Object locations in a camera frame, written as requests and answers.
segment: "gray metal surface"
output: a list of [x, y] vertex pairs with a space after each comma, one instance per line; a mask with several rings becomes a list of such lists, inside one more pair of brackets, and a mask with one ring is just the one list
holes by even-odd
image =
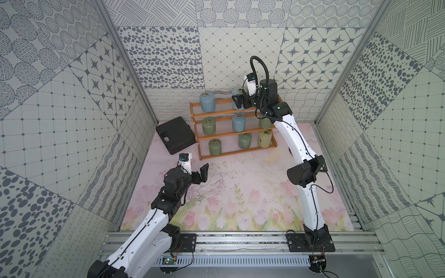
[[309, 256], [297, 254], [283, 255], [194, 255], [180, 254], [177, 256], [176, 264], [164, 263], [164, 259], [171, 259], [170, 254], [162, 255], [155, 266], [162, 267], [250, 267], [250, 266], [304, 266], [309, 267]]
[[[108, 233], [99, 251], [101, 259], [115, 252], [131, 234], [132, 231]], [[213, 254], [294, 254], [289, 252], [284, 232], [196, 232], [196, 234], [198, 236], [195, 257]], [[331, 232], [331, 236], [336, 247], [336, 251], [331, 254], [384, 254], [383, 247], [374, 232]]]
[[[326, 270], [332, 271], [340, 278], [378, 278], [382, 277], [379, 267], [373, 260], [372, 255], [327, 255], [328, 266]], [[173, 272], [172, 275], [165, 274], [157, 267], [152, 267], [144, 278], [326, 278], [322, 274], [314, 274], [306, 267], [186, 267]]]

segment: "floor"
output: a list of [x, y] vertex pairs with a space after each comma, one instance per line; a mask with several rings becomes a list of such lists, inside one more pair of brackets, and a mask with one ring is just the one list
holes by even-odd
[[[321, 155], [311, 124], [298, 127], [309, 145]], [[286, 231], [303, 230], [303, 208], [299, 192], [287, 178], [294, 161], [287, 144], [275, 129], [278, 147], [215, 157], [200, 161], [194, 144], [182, 152], [192, 153], [192, 171], [209, 163], [208, 181], [192, 185], [186, 204], [171, 224], [181, 230]], [[155, 134], [127, 208], [121, 229], [134, 230], [150, 209], [163, 186], [164, 174], [173, 168], [178, 155], [170, 155]], [[317, 184], [329, 189], [327, 175], [317, 175]], [[331, 231], [353, 231], [348, 213], [335, 188], [333, 194], [318, 190], [321, 213]]]

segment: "black case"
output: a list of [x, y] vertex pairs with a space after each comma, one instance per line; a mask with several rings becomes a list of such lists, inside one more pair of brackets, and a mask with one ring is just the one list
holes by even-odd
[[192, 129], [182, 117], [158, 125], [156, 132], [170, 154], [180, 152], [196, 143]]

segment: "white robot arm segment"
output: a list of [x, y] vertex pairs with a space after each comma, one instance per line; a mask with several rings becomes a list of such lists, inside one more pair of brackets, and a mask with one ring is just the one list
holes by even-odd
[[[296, 165], [302, 164], [304, 160], [309, 161], [312, 159], [309, 153], [315, 154], [315, 152], [306, 142], [306, 139], [304, 139], [303, 136], [300, 138], [298, 135], [301, 134], [301, 132], [295, 122], [294, 116], [287, 114], [283, 116], [283, 121], [276, 121], [274, 125], [280, 131], [287, 145], [291, 149]], [[299, 185], [296, 185], [296, 187], [298, 188], [301, 200], [303, 201], [304, 224], [311, 230], [318, 230], [321, 229], [326, 222], [323, 219], [318, 204], [317, 187], [311, 187], [312, 184], [313, 182], [308, 183], [305, 188]], [[311, 190], [314, 194], [315, 202], [312, 199]]]
[[124, 244], [108, 257], [108, 265], [124, 267], [128, 277], [143, 277], [171, 246], [172, 237], [161, 232], [168, 222], [168, 215], [162, 210], [150, 210]]

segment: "shelf rack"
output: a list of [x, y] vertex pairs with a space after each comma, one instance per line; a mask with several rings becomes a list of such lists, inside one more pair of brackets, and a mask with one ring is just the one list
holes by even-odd
[[[193, 120], [195, 139], [198, 143], [198, 153], [199, 159], [208, 159], [213, 158], [214, 156], [210, 155], [208, 150], [207, 143], [209, 140], [218, 138], [221, 140], [223, 137], [231, 137], [225, 138], [222, 140], [222, 153], [220, 156], [232, 155], [237, 153], [245, 153], [252, 152], [260, 149], [268, 149], [268, 148], [276, 148], [278, 146], [274, 135], [272, 133], [271, 144], [268, 148], [261, 148], [258, 146], [258, 132], [264, 130], [270, 130], [275, 128], [274, 125], [271, 126], [270, 129], [262, 129], [259, 126], [258, 119], [255, 117], [255, 107], [251, 107], [244, 110], [236, 110], [232, 108], [232, 99], [218, 100], [215, 102], [216, 108], [213, 112], [204, 112], [201, 110], [200, 103], [190, 103], [190, 116]], [[227, 114], [243, 114], [246, 117], [246, 127], [242, 132], [236, 132], [232, 129], [232, 115], [227, 116]], [[216, 121], [216, 133], [213, 135], [206, 135], [202, 131], [202, 119], [205, 117], [213, 117]], [[252, 142], [251, 147], [248, 149], [241, 149], [238, 147], [238, 134], [243, 133], [251, 133], [252, 134]]]

